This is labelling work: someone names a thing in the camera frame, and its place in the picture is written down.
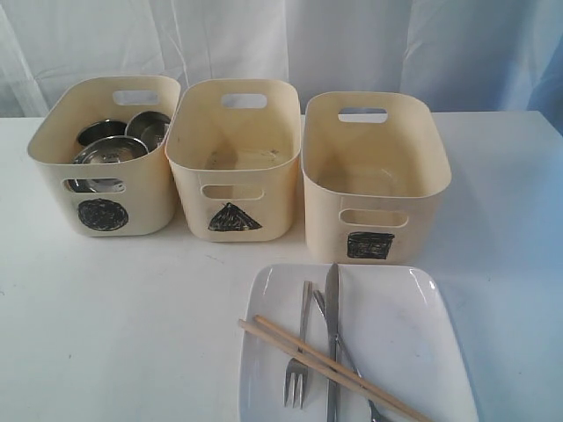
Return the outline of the steel mug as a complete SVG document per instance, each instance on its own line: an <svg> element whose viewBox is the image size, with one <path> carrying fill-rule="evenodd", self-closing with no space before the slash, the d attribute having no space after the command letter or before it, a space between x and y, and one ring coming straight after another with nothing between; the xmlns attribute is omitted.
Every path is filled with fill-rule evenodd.
<svg viewBox="0 0 563 422"><path fill-rule="evenodd" d="M121 120L105 119L83 128L77 135L77 142L82 146L110 136L124 135L127 123Z"/></svg>
<svg viewBox="0 0 563 422"><path fill-rule="evenodd" d="M149 152L158 148L164 141L171 118L157 111L136 114L126 125L125 135L141 141Z"/></svg>

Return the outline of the stainless steel bowl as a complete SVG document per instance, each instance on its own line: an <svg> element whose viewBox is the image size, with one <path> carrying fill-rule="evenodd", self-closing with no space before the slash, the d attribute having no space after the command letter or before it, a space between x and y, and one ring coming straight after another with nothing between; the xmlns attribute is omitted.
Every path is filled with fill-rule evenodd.
<svg viewBox="0 0 563 422"><path fill-rule="evenodd" d="M112 135L86 146L73 159L73 164L118 164L149 153L139 139L127 135ZM69 189L76 193L119 193L126 188L117 178L70 179Z"/></svg>

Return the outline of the cream bin with triangle mark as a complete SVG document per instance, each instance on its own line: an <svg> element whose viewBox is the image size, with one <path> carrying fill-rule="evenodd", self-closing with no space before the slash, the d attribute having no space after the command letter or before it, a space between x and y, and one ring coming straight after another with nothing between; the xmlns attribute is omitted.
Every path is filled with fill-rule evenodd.
<svg viewBox="0 0 563 422"><path fill-rule="evenodd" d="M293 223L301 153L296 89L210 79L186 90L165 143L186 221L209 242L265 242Z"/></svg>

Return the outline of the steel table knife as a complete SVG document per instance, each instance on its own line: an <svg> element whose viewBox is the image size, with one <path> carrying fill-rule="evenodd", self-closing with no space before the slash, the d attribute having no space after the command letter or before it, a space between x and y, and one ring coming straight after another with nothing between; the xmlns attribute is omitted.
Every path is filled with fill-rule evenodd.
<svg viewBox="0 0 563 422"><path fill-rule="evenodd" d="M325 322L328 336L328 356L331 360L338 360L338 322L340 306L339 268L333 263L325 281ZM339 384L332 379L327 385L326 420L338 420Z"/></svg>

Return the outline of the cream bin with square mark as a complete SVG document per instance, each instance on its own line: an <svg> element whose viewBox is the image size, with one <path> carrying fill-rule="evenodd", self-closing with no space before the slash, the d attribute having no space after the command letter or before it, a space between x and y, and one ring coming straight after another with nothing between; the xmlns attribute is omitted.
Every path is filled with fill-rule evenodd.
<svg viewBox="0 0 563 422"><path fill-rule="evenodd" d="M400 93L312 98L301 159L306 243L324 262L405 263L452 180L429 107Z"/></svg>

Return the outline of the cream bin with circle mark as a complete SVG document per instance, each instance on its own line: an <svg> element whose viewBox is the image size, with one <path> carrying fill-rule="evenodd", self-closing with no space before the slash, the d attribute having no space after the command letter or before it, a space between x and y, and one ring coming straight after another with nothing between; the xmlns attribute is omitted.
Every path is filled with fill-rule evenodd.
<svg viewBox="0 0 563 422"><path fill-rule="evenodd" d="M62 216L82 236L140 236L165 227L178 194L162 146L115 164L73 164L81 129L138 113L173 116L179 83L167 76L104 76L67 89L27 147Z"/></svg>

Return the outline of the white rectangular plate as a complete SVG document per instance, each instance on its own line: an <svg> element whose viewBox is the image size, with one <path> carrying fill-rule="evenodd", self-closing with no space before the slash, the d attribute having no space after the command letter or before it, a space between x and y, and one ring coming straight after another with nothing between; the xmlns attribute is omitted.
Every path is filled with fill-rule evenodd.
<svg viewBox="0 0 563 422"><path fill-rule="evenodd" d="M278 264L259 271L246 320L261 315L297 335L306 280L324 290L330 264ZM456 336L438 286L408 266L339 265L340 332L361 374L433 421L479 421ZM311 300L307 342L327 351L325 320ZM290 357L245 334L240 421L326 421L328 380L311 370L303 409L282 404ZM368 401L340 389L340 421L370 421Z"/></svg>

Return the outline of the white backdrop curtain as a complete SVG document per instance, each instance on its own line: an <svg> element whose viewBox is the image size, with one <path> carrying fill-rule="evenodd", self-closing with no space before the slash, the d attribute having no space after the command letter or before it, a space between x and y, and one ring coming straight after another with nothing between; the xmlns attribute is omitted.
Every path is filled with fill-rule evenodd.
<svg viewBox="0 0 563 422"><path fill-rule="evenodd" d="M559 1L4 1L1 114L37 117L96 76L272 78L302 101L395 91L434 111L562 124Z"/></svg>

